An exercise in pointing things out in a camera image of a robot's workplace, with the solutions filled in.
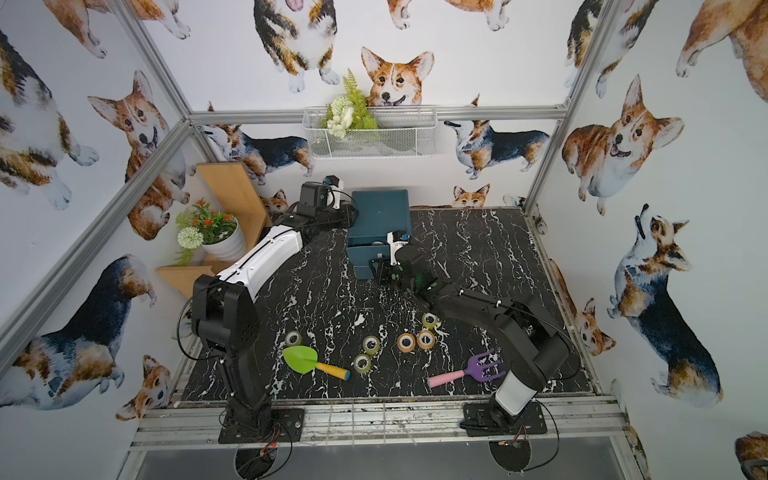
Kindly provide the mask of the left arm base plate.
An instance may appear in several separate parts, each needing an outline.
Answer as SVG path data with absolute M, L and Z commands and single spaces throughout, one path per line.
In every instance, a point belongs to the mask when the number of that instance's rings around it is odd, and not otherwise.
M 305 410 L 299 408 L 262 409 L 238 412 L 232 407 L 220 420 L 219 444 L 288 442 L 301 439 Z

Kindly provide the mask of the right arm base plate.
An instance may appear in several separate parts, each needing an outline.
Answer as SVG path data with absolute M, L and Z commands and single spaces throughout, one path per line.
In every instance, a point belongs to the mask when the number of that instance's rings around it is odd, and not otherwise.
M 459 427 L 470 437 L 515 436 L 518 433 L 539 435 L 548 432 L 542 406 L 537 402 L 529 402 L 516 415 L 509 414 L 494 401 L 466 403 L 462 411 L 463 419 Z

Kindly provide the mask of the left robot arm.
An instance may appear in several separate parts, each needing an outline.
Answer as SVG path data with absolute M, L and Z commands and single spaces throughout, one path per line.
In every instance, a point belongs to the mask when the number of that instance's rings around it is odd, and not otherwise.
M 304 183 L 299 201 L 250 251 L 219 274 L 202 275 L 194 282 L 191 330 L 207 358 L 218 362 L 228 392 L 227 413 L 241 425 L 261 431 L 272 423 L 263 361 L 255 350 L 259 291 L 314 238 L 354 225 L 358 209 L 345 196 L 342 180 L 334 175 Z

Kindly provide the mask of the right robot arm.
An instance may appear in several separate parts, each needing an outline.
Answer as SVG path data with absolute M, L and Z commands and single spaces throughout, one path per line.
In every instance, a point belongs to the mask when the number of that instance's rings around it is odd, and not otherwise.
M 576 349 L 570 336 L 511 298 L 496 298 L 462 288 L 433 273 L 415 245 L 399 248 L 389 259 L 369 262 L 373 279 L 410 293 L 428 313 L 485 330 L 501 347 L 507 373 L 486 408 L 487 421 L 465 421 L 467 431 L 510 433 L 531 400 L 541 393 Z

